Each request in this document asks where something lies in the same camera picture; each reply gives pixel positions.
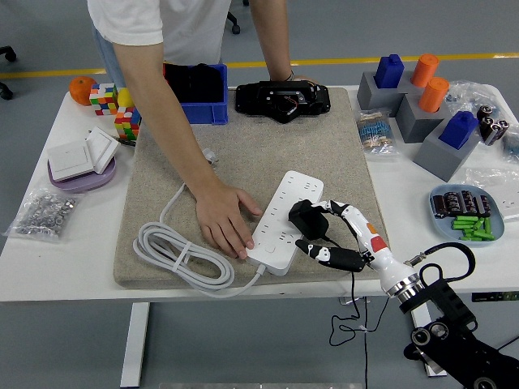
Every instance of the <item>white t-shirt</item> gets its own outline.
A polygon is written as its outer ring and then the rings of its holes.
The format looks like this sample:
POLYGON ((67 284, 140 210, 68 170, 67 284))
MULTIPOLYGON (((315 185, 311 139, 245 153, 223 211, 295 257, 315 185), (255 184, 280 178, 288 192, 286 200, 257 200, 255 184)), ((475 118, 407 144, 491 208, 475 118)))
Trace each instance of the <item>white t-shirt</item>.
POLYGON ((88 0, 97 31, 120 45, 164 42, 164 59, 215 64, 231 0, 88 0))

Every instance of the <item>hand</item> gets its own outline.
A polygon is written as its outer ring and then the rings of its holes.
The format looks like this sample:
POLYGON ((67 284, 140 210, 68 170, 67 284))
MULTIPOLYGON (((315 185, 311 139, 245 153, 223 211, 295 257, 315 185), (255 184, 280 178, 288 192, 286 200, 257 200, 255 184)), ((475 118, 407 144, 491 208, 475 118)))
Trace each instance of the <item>hand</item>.
POLYGON ((196 215, 204 238, 228 256, 247 257, 245 247, 254 248, 252 234, 240 213, 242 204, 253 215, 262 211, 256 201, 244 190, 219 183, 196 199, 196 215))

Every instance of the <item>black plug adapter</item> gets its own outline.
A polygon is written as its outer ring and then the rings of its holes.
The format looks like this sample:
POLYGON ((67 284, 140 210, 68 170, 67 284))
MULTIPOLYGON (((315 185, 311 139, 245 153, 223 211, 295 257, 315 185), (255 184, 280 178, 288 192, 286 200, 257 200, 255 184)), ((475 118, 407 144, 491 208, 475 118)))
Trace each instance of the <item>black plug adapter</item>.
POLYGON ((294 204, 289 212, 289 221, 309 241, 324 238, 329 226, 321 212, 311 206, 310 200, 302 200, 294 204))

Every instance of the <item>plastic bag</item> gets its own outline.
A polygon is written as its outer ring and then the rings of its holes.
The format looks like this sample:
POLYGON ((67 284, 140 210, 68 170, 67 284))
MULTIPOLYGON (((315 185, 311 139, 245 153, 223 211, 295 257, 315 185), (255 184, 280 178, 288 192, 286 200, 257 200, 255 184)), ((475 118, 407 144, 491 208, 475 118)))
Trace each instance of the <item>plastic bag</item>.
POLYGON ((519 126, 510 126, 503 137, 503 158, 507 162, 519 163, 519 126))
POLYGON ((3 235, 59 242, 82 197, 84 194, 69 194, 55 187, 37 188, 24 200, 3 235))
POLYGON ((491 118, 513 121, 507 111, 500 106, 494 92, 485 84, 466 80, 452 81, 445 97, 445 104, 452 115, 458 111, 470 111, 476 117, 479 107, 486 105, 492 108, 491 118))
POLYGON ((478 188, 501 186, 510 182, 519 182, 519 172, 509 169, 465 169, 465 180, 462 184, 478 188))
POLYGON ((388 121, 390 109, 360 111, 357 120, 358 136, 366 154, 394 156, 398 154, 395 138, 388 121))

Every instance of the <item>purple dish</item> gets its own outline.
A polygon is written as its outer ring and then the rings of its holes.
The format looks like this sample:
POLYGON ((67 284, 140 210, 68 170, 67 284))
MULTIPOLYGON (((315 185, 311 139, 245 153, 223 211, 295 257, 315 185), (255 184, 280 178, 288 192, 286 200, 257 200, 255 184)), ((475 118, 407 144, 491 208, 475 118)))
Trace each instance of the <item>purple dish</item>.
POLYGON ((67 192, 79 193, 98 188, 99 186, 103 186, 105 183, 109 182, 115 175, 115 158, 112 158, 108 163, 103 174, 91 172, 77 177, 68 178, 67 180, 55 181, 52 178, 52 172, 50 171, 50 164, 48 161, 47 170, 49 171, 49 179, 52 185, 67 192))

